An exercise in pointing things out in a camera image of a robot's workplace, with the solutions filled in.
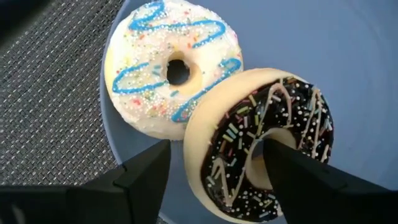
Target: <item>donut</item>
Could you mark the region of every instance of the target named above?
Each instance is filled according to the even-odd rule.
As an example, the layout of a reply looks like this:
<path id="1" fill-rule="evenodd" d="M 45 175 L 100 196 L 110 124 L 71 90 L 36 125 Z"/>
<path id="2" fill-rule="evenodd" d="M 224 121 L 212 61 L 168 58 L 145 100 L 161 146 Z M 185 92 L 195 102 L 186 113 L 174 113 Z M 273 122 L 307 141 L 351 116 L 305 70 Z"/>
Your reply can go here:
<path id="1" fill-rule="evenodd" d="M 229 222 L 273 220 L 283 213 L 256 146 L 272 138 L 327 163 L 333 129 L 314 85 L 273 68 L 239 73 L 209 91 L 190 118 L 183 143 L 188 182 L 208 210 Z"/>
<path id="2" fill-rule="evenodd" d="M 168 64 L 181 60 L 188 79 L 174 85 Z M 201 97 L 243 70 L 235 32 L 216 13 L 182 0 L 147 3 L 122 20 L 109 41 L 106 87 L 121 117 L 138 131 L 181 140 Z"/>

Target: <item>gray textured mat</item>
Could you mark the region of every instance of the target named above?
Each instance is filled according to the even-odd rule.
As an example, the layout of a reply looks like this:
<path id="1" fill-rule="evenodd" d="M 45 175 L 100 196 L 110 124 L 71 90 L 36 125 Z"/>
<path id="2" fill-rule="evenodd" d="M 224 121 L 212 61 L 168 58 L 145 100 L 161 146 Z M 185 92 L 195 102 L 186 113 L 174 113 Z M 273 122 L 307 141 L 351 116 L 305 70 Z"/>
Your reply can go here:
<path id="1" fill-rule="evenodd" d="M 0 184 L 83 184 L 116 166 L 99 74 L 123 1 L 54 1 L 1 49 Z"/>

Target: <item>blue plate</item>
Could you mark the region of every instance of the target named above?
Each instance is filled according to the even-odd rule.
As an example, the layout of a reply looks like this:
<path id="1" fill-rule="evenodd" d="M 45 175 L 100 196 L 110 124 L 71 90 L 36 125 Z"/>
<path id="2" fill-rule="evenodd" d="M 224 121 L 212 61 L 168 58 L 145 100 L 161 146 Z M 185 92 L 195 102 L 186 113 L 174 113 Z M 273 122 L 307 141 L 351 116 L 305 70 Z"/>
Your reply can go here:
<path id="1" fill-rule="evenodd" d="M 146 2 L 123 4 L 107 45 L 119 22 Z M 279 68 L 322 90 L 335 120 L 331 165 L 398 189 L 398 1 L 191 2 L 215 11 L 236 31 L 245 69 Z M 100 91 L 104 126 L 118 163 L 158 141 L 123 121 L 109 99 L 103 72 Z M 192 194 L 182 143 L 173 142 L 172 147 L 160 216 L 170 224 L 227 223 Z"/>

